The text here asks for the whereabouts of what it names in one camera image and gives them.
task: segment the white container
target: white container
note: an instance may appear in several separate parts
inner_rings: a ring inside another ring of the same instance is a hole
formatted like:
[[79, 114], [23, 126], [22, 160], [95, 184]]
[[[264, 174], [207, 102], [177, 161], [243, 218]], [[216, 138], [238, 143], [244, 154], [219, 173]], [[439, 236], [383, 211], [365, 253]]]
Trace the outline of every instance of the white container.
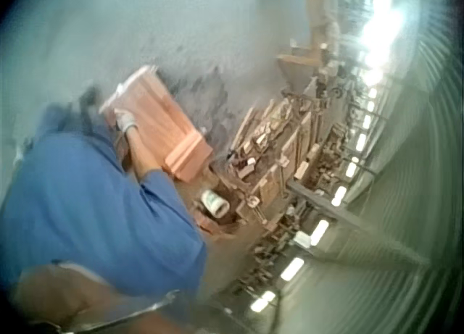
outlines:
[[227, 200], [208, 189], [202, 194], [202, 203], [214, 218], [220, 219], [231, 208]]

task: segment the white glove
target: white glove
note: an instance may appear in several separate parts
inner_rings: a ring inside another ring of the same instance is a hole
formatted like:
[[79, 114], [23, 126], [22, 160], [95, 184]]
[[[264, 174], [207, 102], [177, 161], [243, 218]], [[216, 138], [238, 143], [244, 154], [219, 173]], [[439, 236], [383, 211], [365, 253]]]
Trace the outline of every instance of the white glove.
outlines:
[[137, 128], [136, 118], [129, 111], [115, 108], [115, 114], [117, 127], [123, 134], [133, 126]]

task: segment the blue shirt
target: blue shirt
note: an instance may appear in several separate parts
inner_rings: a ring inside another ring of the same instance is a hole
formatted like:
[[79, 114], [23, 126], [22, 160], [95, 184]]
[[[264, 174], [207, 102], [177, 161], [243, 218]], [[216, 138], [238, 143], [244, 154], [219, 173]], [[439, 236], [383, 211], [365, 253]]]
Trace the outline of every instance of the blue shirt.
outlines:
[[206, 247], [170, 178], [127, 178], [115, 150], [72, 133], [42, 138], [27, 154], [1, 213], [4, 288], [54, 260], [86, 267], [128, 295], [193, 293]]

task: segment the corrugated metal wall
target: corrugated metal wall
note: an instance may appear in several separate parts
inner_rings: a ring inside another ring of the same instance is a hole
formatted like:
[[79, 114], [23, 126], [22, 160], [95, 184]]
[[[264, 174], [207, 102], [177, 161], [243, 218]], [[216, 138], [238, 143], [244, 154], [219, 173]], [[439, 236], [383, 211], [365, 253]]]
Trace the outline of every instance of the corrugated metal wall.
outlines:
[[389, 161], [349, 209], [430, 258], [431, 266], [406, 267], [376, 241], [336, 227], [330, 232], [339, 242], [332, 245], [336, 262], [313, 263], [287, 290], [280, 333], [423, 333], [460, 293], [459, 0], [420, 2], [413, 62], [373, 150]]

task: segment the concrete floor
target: concrete floor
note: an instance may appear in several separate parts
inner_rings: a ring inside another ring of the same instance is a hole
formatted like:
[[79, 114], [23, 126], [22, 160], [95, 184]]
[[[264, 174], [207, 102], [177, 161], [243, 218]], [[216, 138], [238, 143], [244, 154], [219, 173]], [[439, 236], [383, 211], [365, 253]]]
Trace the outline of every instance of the concrete floor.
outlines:
[[90, 84], [106, 97], [156, 64], [197, 126], [224, 149], [246, 110], [284, 86], [274, 57], [307, 43], [305, 0], [17, 0], [1, 26], [1, 197], [15, 142], [50, 102]]

